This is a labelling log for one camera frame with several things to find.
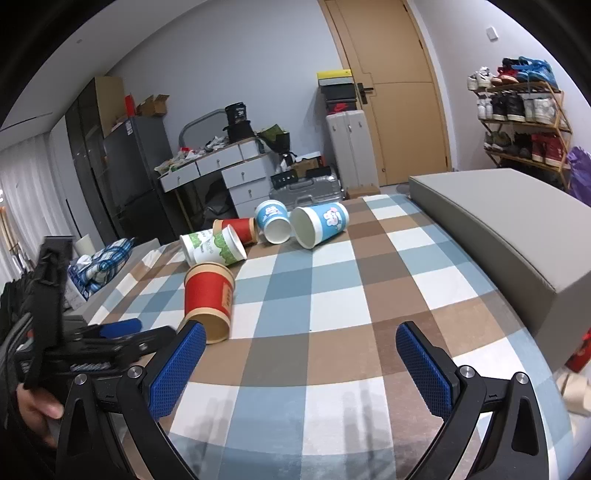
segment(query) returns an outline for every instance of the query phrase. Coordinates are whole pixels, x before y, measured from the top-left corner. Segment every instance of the checkered tablecloth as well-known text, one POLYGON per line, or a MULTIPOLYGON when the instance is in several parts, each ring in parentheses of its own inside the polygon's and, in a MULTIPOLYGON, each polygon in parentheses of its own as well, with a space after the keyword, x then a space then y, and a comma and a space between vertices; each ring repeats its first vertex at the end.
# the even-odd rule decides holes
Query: checkered tablecloth
MULTIPOLYGON (((230 339, 206 348, 161 420, 199 478, 405 478, 441 426, 396 352, 397 326, 413 320, 458 365, 530 376, 550 478, 566 480, 569 416, 532 337, 488 277, 403 195, 345 206, 347 231, 313 251, 294 238, 258 244, 232 268, 230 339)), ((93 323, 138 317, 144 329, 177 327, 188 267, 178 242, 153 251, 93 323)), ((457 478, 489 419, 481 416, 457 478)), ((128 437, 124 444, 136 462, 128 437)))

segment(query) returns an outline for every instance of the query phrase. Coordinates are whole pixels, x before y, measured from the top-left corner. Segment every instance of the ceiling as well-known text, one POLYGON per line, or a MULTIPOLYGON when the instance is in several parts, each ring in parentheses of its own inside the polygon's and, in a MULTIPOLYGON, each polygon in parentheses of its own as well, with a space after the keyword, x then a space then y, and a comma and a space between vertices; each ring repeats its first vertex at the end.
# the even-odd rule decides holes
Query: ceiling
POLYGON ((116 0, 74 32, 22 91, 0 132, 0 150, 47 132, 92 77, 106 74, 151 34, 206 0, 116 0))

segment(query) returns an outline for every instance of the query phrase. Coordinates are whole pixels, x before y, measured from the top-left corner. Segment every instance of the wooden door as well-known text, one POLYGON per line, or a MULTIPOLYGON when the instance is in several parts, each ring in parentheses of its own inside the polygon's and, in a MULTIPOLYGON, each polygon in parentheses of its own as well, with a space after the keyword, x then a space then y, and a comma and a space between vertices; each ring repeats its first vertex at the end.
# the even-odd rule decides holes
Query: wooden door
POLYGON ((322 1, 355 83, 374 88, 361 106, 371 130, 380 185, 447 171, 437 85, 403 1, 322 1))

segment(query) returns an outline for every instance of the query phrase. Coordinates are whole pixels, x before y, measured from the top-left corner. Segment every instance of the wall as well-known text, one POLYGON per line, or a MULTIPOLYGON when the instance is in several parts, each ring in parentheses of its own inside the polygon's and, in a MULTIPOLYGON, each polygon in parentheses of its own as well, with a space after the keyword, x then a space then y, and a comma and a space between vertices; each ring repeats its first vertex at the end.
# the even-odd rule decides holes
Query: wall
POLYGON ((86 205, 84 194, 80 188, 78 175, 76 174, 76 168, 72 160, 72 152, 70 151, 65 116, 51 130, 49 144, 51 153, 50 166, 56 192, 64 210, 64 215, 68 223, 72 224, 71 230, 76 233, 79 230, 80 236, 89 234, 95 248, 100 250, 105 245, 96 229, 86 205))
POLYGON ((591 151, 591 107, 569 75, 527 30, 486 0, 409 0, 427 48, 436 57, 449 97, 459 170, 491 168, 482 149, 484 129, 477 120, 476 96, 466 88, 468 75, 482 66, 496 73, 503 57, 520 55, 550 62, 558 85, 565 91, 565 110, 574 131, 573 143, 591 151), (491 42, 488 27, 499 39, 491 42))
POLYGON ((254 129, 275 123, 297 154, 324 151, 316 72, 342 68, 317 0, 210 0, 156 32, 112 70, 136 103, 168 93, 171 148, 190 121, 244 102, 254 129))

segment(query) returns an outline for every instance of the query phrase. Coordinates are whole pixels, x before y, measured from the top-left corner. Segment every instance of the plastic bag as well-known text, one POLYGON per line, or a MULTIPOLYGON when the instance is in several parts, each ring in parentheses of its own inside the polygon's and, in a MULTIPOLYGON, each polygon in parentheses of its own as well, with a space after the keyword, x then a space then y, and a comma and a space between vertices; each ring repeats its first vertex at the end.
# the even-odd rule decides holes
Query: plastic bag
POLYGON ((591 207, 591 155, 573 147, 567 156, 570 163, 569 193, 591 207))

